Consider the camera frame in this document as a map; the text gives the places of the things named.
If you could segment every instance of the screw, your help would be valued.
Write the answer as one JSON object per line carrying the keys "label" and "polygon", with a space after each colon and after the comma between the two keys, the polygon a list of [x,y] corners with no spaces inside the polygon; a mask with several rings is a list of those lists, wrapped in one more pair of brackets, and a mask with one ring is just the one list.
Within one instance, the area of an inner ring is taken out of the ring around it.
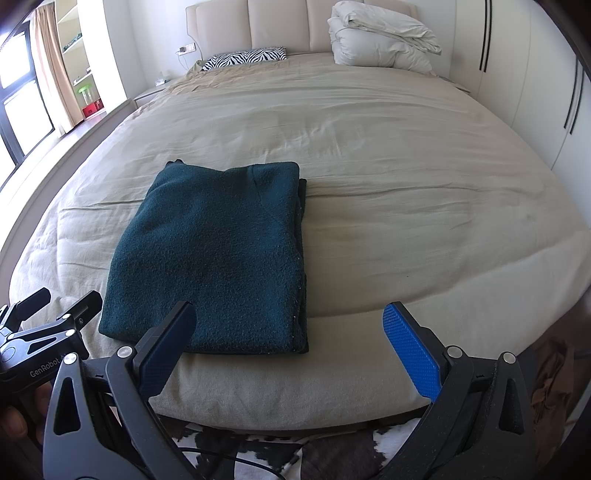
{"label": "screw", "polygon": [[503,353],[503,360],[508,364],[514,364],[517,359],[511,352],[505,352]]}
{"label": "screw", "polygon": [[71,364],[73,364],[73,363],[76,361],[76,359],[77,359],[77,358],[78,358],[78,357],[76,356],[76,354],[75,354],[75,353],[68,353],[68,354],[67,354],[67,355],[64,357],[64,363],[65,363],[66,365],[71,365]]}
{"label": "screw", "polygon": [[455,345],[447,349],[447,354],[452,358],[460,358],[463,355],[462,349]]}
{"label": "screw", "polygon": [[122,346],[117,350],[117,356],[119,358],[127,358],[131,355],[134,350],[130,346]]}

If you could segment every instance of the brown cloth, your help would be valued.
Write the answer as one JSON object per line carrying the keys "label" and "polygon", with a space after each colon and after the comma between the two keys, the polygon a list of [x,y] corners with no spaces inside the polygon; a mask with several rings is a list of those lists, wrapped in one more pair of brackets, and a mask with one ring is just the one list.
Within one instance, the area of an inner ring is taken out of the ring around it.
{"label": "brown cloth", "polygon": [[574,349],[562,339],[550,338],[535,353],[540,367],[531,406],[534,410],[535,461],[540,469],[562,441],[567,406],[573,394]]}

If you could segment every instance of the wall outlet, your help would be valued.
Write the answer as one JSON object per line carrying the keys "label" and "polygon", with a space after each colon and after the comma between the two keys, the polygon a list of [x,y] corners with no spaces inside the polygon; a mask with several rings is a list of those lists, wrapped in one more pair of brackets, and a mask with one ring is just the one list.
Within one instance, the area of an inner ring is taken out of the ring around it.
{"label": "wall outlet", "polygon": [[178,52],[176,52],[177,55],[181,56],[181,55],[185,55],[186,53],[191,53],[192,51],[195,51],[195,43],[190,43],[188,45],[183,45],[182,47],[180,47],[178,49]]}

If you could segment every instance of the red box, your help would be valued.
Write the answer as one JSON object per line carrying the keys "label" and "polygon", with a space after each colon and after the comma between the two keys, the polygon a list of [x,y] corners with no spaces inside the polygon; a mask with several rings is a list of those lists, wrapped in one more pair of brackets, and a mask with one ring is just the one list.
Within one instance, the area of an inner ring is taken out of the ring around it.
{"label": "red box", "polygon": [[102,100],[99,98],[96,102],[91,103],[88,106],[85,106],[82,109],[82,113],[86,118],[90,117],[93,113],[98,112],[104,107]]}

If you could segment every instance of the bed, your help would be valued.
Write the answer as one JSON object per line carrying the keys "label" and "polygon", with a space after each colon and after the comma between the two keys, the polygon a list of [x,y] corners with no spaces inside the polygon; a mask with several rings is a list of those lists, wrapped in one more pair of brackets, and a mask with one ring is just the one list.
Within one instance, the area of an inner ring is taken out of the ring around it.
{"label": "bed", "polygon": [[[204,56],[278,45],[290,55],[191,71],[126,119],[47,209],[11,301],[49,288],[49,313],[31,327],[88,290],[104,294],[117,242],[170,160],[218,170],[295,161],[308,180],[310,352],[186,353],[151,403],[170,417],[259,431],[410,411],[427,401],[383,334],[386,304],[403,301],[470,355],[521,352],[591,284],[591,232],[544,162],[468,95],[436,77],[335,65],[320,35],[332,1],[281,0],[293,20],[285,31],[271,4],[187,9]],[[93,357],[121,345],[98,333],[99,320],[83,332]]]}

